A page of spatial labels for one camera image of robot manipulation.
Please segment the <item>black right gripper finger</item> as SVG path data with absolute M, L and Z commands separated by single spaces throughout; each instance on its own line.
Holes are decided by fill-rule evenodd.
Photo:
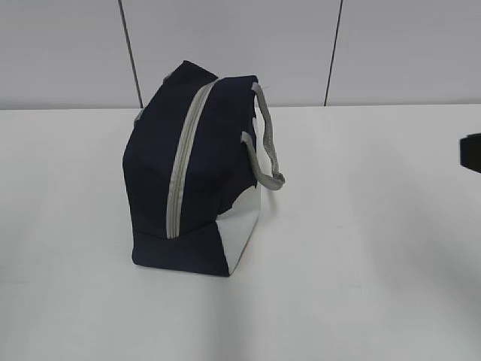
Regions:
M 470 170 L 481 170 L 481 134 L 471 134 L 459 141 L 460 164 Z

